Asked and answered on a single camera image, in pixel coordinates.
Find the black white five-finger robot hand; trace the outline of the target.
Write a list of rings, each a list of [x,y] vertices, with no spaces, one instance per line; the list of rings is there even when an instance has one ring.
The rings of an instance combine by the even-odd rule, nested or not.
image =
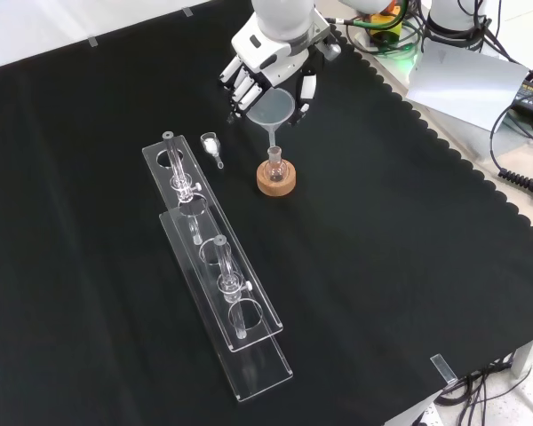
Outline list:
[[[318,11],[313,11],[312,18],[305,34],[291,41],[267,36],[259,28],[256,13],[234,35],[231,44],[235,56],[219,76],[229,91],[229,122],[248,116],[269,89],[280,87],[294,76],[298,78],[297,105],[290,123],[296,124],[306,115],[316,92],[318,68],[341,53],[327,20]]]

